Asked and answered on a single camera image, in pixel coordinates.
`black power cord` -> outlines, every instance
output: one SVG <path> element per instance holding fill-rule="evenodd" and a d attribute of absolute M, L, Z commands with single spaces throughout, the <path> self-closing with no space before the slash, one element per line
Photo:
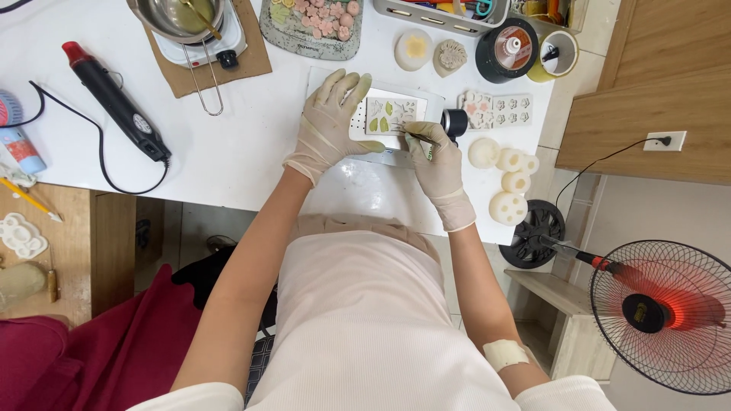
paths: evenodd
<path fill-rule="evenodd" d="M 31 86 L 35 87 L 36 92 L 38 93 L 38 97 L 41 99 L 41 107 L 38 110 L 38 114 L 36 114 L 33 118 L 31 118 L 28 121 L 23 121 L 22 123 L 16 123 L 16 124 L 8 124 L 6 126 L 0 126 L 0 129 L 20 127 L 20 126 L 31 123 L 31 122 L 35 121 L 36 119 L 38 119 L 41 116 L 41 114 L 43 114 L 43 110 L 45 110 L 45 98 L 43 97 L 43 95 L 45 94 L 51 100 L 59 103 L 63 108 L 67 109 L 68 111 L 71 111 L 72 113 L 83 118 L 84 120 L 87 120 L 89 123 L 92 123 L 99 130 L 99 166 L 102 168 L 102 175 L 104 176 L 104 180 L 106 180 L 107 184 L 109 184 L 113 189 L 117 190 L 120 193 L 124 193 L 124 194 L 140 195 L 140 194 L 145 194 L 147 192 L 151 192 L 152 190 L 156 189 L 160 185 L 160 183 L 162 183 L 163 180 L 165 180 L 165 176 L 167 176 L 167 170 L 170 168 L 170 159 L 167 159 L 167 158 L 162 159 L 162 164 L 165 166 L 165 170 L 162 173 L 162 177 L 160 178 L 160 181 L 158 181 L 157 184 L 152 186 L 151 189 L 147 189 L 147 190 L 141 191 L 141 192 L 128 192 L 128 191 L 122 190 L 119 187 L 117 187 L 116 185 L 114 185 L 112 180 L 109 178 L 109 175 L 107 174 L 107 167 L 104 164 L 104 131 L 102 130 L 102 128 L 97 123 L 95 123 L 94 120 L 90 119 L 87 116 L 84 116 L 82 113 L 79 113 L 78 111 L 74 110 L 73 108 L 69 107 L 68 105 L 65 105 L 63 102 L 61 102 L 61 100 L 55 98 L 48 91 L 41 88 L 41 86 L 38 86 L 36 83 L 34 83 L 32 81 L 29 81 L 29 83 L 31 84 Z"/>
<path fill-rule="evenodd" d="M 625 148 L 621 149 L 620 151 L 615 151 L 615 152 L 613 152 L 612 154 L 610 154 L 610 155 L 608 155 L 608 156 L 606 156 L 606 157 L 603 157 L 603 158 L 601 158 L 601 159 L 598 159 L 598 160 L 594 160 L 594 162 L 592 162 L 592 163 L 591 163 L 590 165 L 587 165 L 586 167 L 584 167 L 584 169 L 583 169 L 583 170 L 581 170 L 581 171 L 580 171 L 580 172 L 579 172 L 579 173 L 578 173 L 578 174 L 576 175 L 576 177 L 574 177 L 574 179 L 573 179 L 573 180 L 569 181 L 569 183 L 568 183 L 568 184 L 566 184 L 566 186 L 564 186 L 564 188 L 562 188 L 562 189 L 561 189 L 561 191 L 559 192 L 559 194 L 558 194 L 558 195 L 556 196 L 556 206 L 558 207 L 558 199 L 559 199 L 559 198 L 561 198 L 561 194 L 563 194 L 563 193 L 564 193 L 564 190 L 565 190 L 566 188 L 568 188 L 568 186 L 570 186 L 570 185 L 571 185 L 571 183 L 573 183 L 574 181 L 576 181 L 576 180 L 577 180 L 577 179 L 578 179 L 578 178 L 579 178 L 579 177 L 580 177 L 580 176 L 581 176 L 581 175 L 582 175 L 582 174 L 584 173 L 584 171 L 587 171 L 587 169 L 588 169 L 589 167 L 591 167 L 592 165 L 595 165 L 595 164 L 596 164 L 596 162 L 600 162 L 600 161 L 602 161 L 602 160 L 606 160 L 606 159 L 608 159 L 609 157 L 611 157 L 611 156 L 613 156 L 613 155 L 615 155 L 615 154 L 619 154 L 619 153 L 621 153 L 622 151 L 625 151 L 625 150 L 629 150 L 630 148 L 632 148 L 632 147 L 636 146 L 637 144 L 640 144 L 640 143 L 644 143 L 645 141 L 652 141 L 652 140 L 658 140 L 658 141 L 659 141 L 660 143 L 662 143 L 662 145 L 663 145 L 663 146 L 666 146 L 666 147 L 667 147 L 667 146 L 669 146 L 669 145 L 670 145 L 670 141 L 672 141 L 672 140 L 673 140 L 673 138 L 672 138 L 672 137 L 670 137 L 669 135 L 668 135 L 668 136 L 665 136 L 665 137 L 646 138 L 645 140 L 640 140 L 640 141 L 637 141 L 636 143 L 633 143 L 633 144 L 631 144 L 631 145 L 629 145 L 629 146 L 627 146 L 627 147 L 625 147 Z"/>
<path fill-rule="evenodd" d="M 31 2 L 31 0 L 18 0 L 9 6 L 0 8 L 0 15 L 7 13 L 7 12 L 11 12 L 11 11 L 19 8 L 20 6 L 23 6 L 24 4 L 28 4 L 30 2 Z"/>

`red fabric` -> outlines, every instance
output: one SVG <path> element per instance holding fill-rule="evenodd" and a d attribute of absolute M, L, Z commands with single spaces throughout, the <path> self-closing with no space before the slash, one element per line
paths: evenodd
<path fill-rule="evenodd" d="M 126 410 L 168 392 L 201 314 L 172 273 L 163 265 L 148 290 L 71 332 L 49 317 L 0 321 L 0 408 Z"/>

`person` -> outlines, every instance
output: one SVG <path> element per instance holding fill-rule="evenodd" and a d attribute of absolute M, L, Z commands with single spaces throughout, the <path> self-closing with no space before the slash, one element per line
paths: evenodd
<path fill-rule="evenodd" d="M 131 410 L 242 410 L 262 309 L 277 334 L 250 410 L 614 410 L 589 377 L 550 381 L 520 340 L 464 192 L 461 152 L 435 123 L 428 160 L 406 135 L 448 232 L 466 336 L 452 326 L 434 247 L 408 227 L 302 216 L 321 175 L 383 151 L 348 137 L 371 76 L 340 69 L 306 100 L 284 173 L 225 265 L 170 392 Z"/>

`hand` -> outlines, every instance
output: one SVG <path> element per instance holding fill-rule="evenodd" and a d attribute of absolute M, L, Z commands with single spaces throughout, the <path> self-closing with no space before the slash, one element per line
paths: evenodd
<path fill-rule="evenodd" d="M 437 123 L 417 121 L 404 128 L 416 178 L 442 218 L 444 231 L 452 233 L 472 225 L 477 216 L 462 188 L 462 151 Z M 431 161 L 424 155 L 421 141 L 409 133 L 426 135 L 442 145 L 432 148 Z"/>
<path fill-rule="evenodd" d="M 345 156 L 382 153 L 386 148 L 377 141 L 353 141 L 348 137 L 350 119 L 371 89 L 371 75 L 345 75 L 345 69 L 335 71 L 305 101 L 300 118 L 295 152 L 284 159 L 289 165 L 307 176 L 316 186 L 320 176 Z M 348 90 L 352 92 L 343 100 Z"/>

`white wall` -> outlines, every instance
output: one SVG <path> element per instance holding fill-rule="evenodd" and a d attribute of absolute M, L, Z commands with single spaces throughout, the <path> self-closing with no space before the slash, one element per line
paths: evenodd
<path fill-rule="evenodd" d="M 731 186 L 608 176 L 586 251 L 607 254 L 637 240 L 673 240 L 731 263 Z M 586 288 L 591 267 L 576 285 Z M 617 360 L 604 391 L 618 411 L 731 410 L 731 393 L 701 397 L 677 393 Z"/>

